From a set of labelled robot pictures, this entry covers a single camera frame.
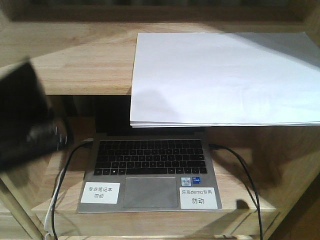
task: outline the touchpad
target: touchpad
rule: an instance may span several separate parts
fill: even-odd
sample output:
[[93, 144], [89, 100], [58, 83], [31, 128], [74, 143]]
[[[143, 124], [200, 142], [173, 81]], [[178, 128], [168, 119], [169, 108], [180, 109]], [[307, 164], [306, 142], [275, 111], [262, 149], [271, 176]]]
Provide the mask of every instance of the touchpad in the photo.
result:
[[175, 177], [127, 177], [124, 208], [173, 208], [178, 206]]

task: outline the black cable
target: black cable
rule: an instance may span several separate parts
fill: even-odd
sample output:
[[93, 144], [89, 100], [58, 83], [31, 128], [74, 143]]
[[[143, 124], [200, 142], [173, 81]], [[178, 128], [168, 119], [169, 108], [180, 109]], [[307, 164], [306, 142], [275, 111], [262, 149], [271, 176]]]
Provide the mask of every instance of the black cable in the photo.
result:
[[68, 157], [68, 159], [67, 159], [67, 161], [65, 163], [65, 166], [63, 168], [63, 171], [61, 173], [60, 181], [58, 182], [56, 194], [54, 196], [53, 203], [52, 203], [52, 209], [51, 209], [51, 227], [52, 227], [52, 232], [53, 232], [53, 236], [54, 236], [55, 240], [58, 240], [58, 236], [57, 236], [56, 229], [55, 229], [55, 209], [56, 209], [56, 204], [57, 204], [57, 200], [58, 200], [59, 191], [60, 191], [62, 182], [63, 182], [63, 180], [65, 178], [69, 163], [70, 163], [71, 158], [72, 158], [72, 156], [73, 156], [73, 154], [75, 153], [76, 150], [78, 150], [81, 147], [85, 147], [86, 145], [90, 145], [91, 143], [92, 143], [91, 141], [86, 141], [84, 143], [81, 143], [77, 147], [75, 147], [72, 150], [72, 152], [70, 153], [70, 155], [69, 155], [69, 157]]
[[260, 232], [260, 240], [263, 240], [263, 229], [262, 229], [262, 218], [261, 218], [261, 209], [260, 209], [260, 202], [259, 202], [259, 195], [257, 192], [257, 189], [255, 187], [254, 181], [252, 180], [250, 173], [246, 167], [246, 162], [245, 160], [235, 151], [233, 151], [232, 149], [226, 147], [226, 146], [222, 146], [222, 145], [217, 145], [217, 144], [209, 144], [209, 147], [213, 150], [219, 150], [219, 149], [225, 149], [228, 150], [230, 153], [232, 153], [234, 156], [236, 156], [236, 158], [239, 160], [239, 162], [241, 163], [250, 183], [252, 186], [252, 190], [254, 191], [254, 195], [255, 195], [255, 200], [252, 199], [253, 203], [256, 205], [256, 210], [258, 213], [258, 221], [259, 221], [259, 232]]

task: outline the paper sheet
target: paper sheet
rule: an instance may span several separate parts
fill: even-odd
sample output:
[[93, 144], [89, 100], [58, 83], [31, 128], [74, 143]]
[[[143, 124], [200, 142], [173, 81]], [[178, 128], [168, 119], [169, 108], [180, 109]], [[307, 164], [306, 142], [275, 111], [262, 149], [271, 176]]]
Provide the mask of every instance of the paper sheet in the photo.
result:
[[134, 127], [320, 123], [320, 49], [305, 33], [139, 33]]

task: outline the blurry black object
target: blurry black object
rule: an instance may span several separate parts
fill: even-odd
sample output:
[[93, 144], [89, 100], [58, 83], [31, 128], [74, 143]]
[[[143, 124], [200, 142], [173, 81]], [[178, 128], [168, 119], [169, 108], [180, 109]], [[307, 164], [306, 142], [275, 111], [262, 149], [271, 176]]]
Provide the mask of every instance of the blurry black object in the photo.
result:
[[0, 172], [73, 143], [29, 62], [0, 79]]

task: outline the white cable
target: white cable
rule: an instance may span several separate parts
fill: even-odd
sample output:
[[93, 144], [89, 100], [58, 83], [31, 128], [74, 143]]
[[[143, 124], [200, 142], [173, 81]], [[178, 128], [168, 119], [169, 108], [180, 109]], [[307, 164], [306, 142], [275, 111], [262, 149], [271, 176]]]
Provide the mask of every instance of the white cable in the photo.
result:
[[[79, 142], [77, 144], [78, 145], [81, 145], [83, 143], [90, 143], [90, 142], [93, 142], [93, 138], [87, 138], [81, 142]], [[58, 178], [56, 180], [56, 186], [55, 186], [55, 189], [54, 189], [54, 193], [52, 195], [52, 198], [51, 198], [51, 201], [50, 201], [50, 204], [49, 204], [49, 208], [48, 208], [48, 211], [46, 212], [46, 215], [45, 215], [45, 219], [44, 219], [44, 224], [43, 224], [43, 229], [47, 232], [44, 236], [44, 240], [51, 240], [50, 236], [49, 235], [53, 235], [53, 232], [52, 232], [52, 228], [51, 228], [51, 211], [52, 211], [52, 205], [54, 204], [54, 199], [57, 195], [57, 191], [58, 191], [58, 185], [59, 185], [59, 182], [60, 182], [60, 179], [61, 179], [61, 175], [62, 175], [62, 172], [64, 171], [64, 169], [61, 169], [59, 175], [58, 175]]]

